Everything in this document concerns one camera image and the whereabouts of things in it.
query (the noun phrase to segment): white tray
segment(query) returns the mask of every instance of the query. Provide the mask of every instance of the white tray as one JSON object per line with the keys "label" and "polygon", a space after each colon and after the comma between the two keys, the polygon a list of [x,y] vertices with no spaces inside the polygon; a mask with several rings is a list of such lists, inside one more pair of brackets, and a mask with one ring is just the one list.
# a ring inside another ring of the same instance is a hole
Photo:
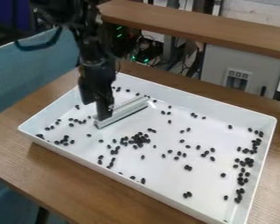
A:
{"label": "white tray", "polygon": [[[141,93],[151,96],[149,107],[98,130],[93,126],[93,119],[88,119],[88,116],[95,114],[95,105],[82,105],[76,87],[24,122],[18,129],[34,143],[199,220],[207,223],[246,223],[277,119],[123,73],[117,75],[114,86],[122,88],[119,93],[114,91],[116,104],[135,97],[135,93]],[[80,110],[74,107],[76,104],[80,105]],[[162,110],[171,111],[171,115],[162,115]],[[75,123],[74,127],[70,128],[70,117],[87,119],[87,123]],[[62,120],[60,125],[54,124],[57,119]],[[53,130],[44,130],[52,124],[55,127]],[[191,128],[190,132],[179,133],[188,127]],[[156,130],[157,133],[148,133],[148,128]],[[264,133],[258,153],[254,155],[237,151],[238,146],[251,149],[251,140],[258,137],[255,133],[248,132],[248,128]],[[112,145],[113,149],[118,145],[112,143],[113,138],[119,141],[121,137],[131,137],[138,131],[148,133],[151,143],[138,150],[134,150],[131,145],[122,146],[118,155],[110,155],[107,144]],[[45,140],[35,137],[39,133],[45,136]],[[69,135],[70,140],[75,140],[75,144],[60,146],[53,143],[64,135]],[[180,143],[180,139],[185,139],[185,143]],[[191,149],[186,148],[187,144],[191,145]],[[201,145],[200,150],[196,150],[197,145]],[[201,157],[203,151],[212,147],[216,149],[215,153],[210,152],[207,157]],[[173,153],[168,154],[168,150],[173,150]],[[185,152],[187,157],[174,160],[177,151]],[[97,164],[100,155],[104,156],[103,165]],[[216,161],[211,162],[210,156],[214,156]],[[110,170],[106,166],[112,157],[115,157],[116,161]],[[253,168],[245,167],[251,175],[249,182],[243,186],[246,191],[243,200],[237,204],[234,197],[235,190],[241,187],[236,180],[241,167],[235,169],[233,165],[236,158],[246,157],[253,158],[255,165]],[[185,165],[192,166],[192,171],[184,170]],[[221,177],[222,172],[227,174],[225,178]],[[132,180],[130,176],[135,176],[136,179]],[[146,179],[145,185],[139,183],[141,178]],[[185,199],[183,193],[188,191],[192,193],[192,197]]]}

